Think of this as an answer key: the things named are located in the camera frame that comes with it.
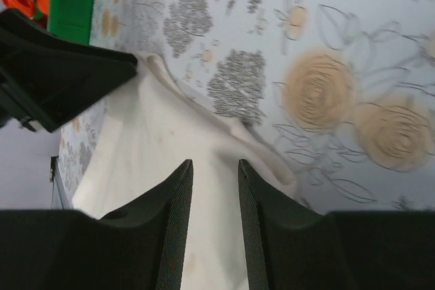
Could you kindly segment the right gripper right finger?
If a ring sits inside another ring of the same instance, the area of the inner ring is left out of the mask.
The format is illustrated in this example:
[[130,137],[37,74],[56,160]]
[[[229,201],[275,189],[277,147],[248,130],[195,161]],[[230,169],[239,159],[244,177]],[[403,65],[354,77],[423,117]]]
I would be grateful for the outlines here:
[[432,211],[320,215],[238,165],[250,289],[433,289]]

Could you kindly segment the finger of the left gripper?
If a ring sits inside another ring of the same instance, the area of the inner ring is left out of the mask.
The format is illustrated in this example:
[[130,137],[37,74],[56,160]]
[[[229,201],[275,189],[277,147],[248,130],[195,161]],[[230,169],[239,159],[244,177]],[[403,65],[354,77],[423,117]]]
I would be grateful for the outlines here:
[[1,12],[1,125],[54,132],[137,74],[133,54],[61,39]]

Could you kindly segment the cream t shirt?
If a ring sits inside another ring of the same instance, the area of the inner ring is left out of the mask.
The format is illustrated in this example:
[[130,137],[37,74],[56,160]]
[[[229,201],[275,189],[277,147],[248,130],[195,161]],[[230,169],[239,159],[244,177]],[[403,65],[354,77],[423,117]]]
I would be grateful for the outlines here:
[[136,78],[110,94],[97,146],[73,196],[100,218],[193,162],[193,192],[182,289],[248,289],[238,163],[294,197],[296,178],[236,118],[218,116],[182,94],[161,57],[139,52]]

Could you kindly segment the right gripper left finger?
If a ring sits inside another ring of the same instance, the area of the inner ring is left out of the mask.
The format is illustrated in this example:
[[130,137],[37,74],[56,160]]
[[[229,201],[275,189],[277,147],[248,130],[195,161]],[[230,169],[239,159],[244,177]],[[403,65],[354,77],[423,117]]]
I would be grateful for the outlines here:
[[94,219],[73,210],[1,211],[2,289],[179,289],[193,163]]

